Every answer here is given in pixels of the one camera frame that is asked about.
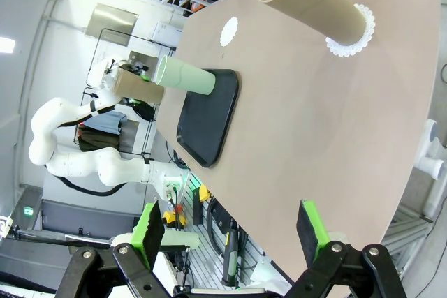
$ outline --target light green cup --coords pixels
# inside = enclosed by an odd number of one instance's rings
[[[179,59],[164,56],[156,70],[157,85],[198,94],[210,94],[216,84],[212,73],[191,66]]]

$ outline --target tan cylinder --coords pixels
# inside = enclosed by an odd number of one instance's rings
[[[300,20],[341,45],[352,45],[365,32],[366,21],[350,0],[259,0]]]
[[[161,103],[165,89],[154,82],[146,82],[140,76],[129,71],[119,69],[113,91],[120,97],[159,104]]]

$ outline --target green exit sign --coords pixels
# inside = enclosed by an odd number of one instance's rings
[[[32,207],[24,207],[24,211],[23,213],[25,214],[25,216],[33,216],[34,214],[34,210]]]

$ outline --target yellow object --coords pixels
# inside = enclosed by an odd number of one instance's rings
[[[183,215],[179,215],[179,219],[180,219],[180,225],[185,226],[186,225],[186,219],[184,218]],[[170,227],[171,225],[175,224],[175,212],[174,211],[165,211],[165,213],[163,214],[163,222]]]
[[[204,184],[200,185],[198,194],[201,202],[206,201],[206,199],[211,196],[211,193],[208,191],[207,187]]]

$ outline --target black tray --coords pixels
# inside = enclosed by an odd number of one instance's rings
[[[239,80],[233,70],[204,69],[216,76],[208,96],[188,92],[177,127],[177,141],[203,167],[215,164],[235,107]]]

